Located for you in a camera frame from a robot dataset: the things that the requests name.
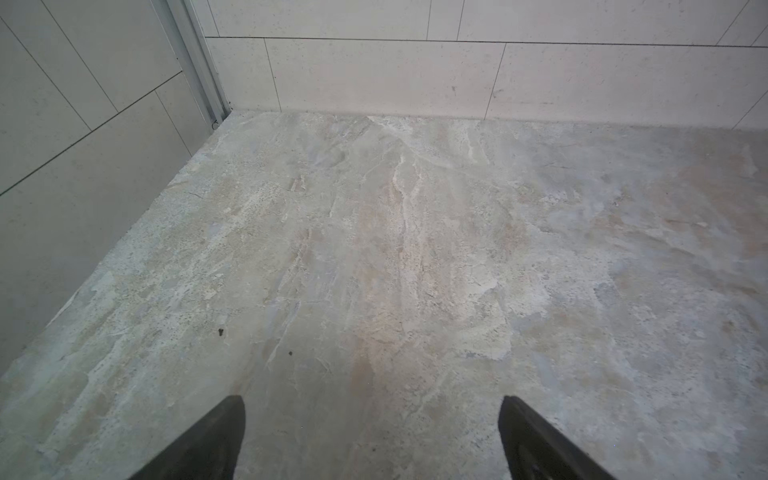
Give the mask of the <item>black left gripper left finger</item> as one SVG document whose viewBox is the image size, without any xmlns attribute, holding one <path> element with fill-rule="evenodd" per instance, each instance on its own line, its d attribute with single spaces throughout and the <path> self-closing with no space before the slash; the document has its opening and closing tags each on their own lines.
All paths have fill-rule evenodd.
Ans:
<svg viewBox="0 0 768 480">
<path fill-rule="evenodd" d="M 232 480 L 245 426 L 243 398 L 227 396 L 135 472 L 130 480 Z"/>
</svg>

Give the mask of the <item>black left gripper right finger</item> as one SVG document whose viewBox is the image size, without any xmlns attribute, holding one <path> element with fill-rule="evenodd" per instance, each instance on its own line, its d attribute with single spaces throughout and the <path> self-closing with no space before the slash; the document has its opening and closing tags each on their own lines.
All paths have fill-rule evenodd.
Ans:
<svg viewBox="0 0 768 480">
<path fill-rule="evenodd" d="M 614 479 L 517 396 L 503 398 L 497 426 L 513 479 Z"/>
</svg>

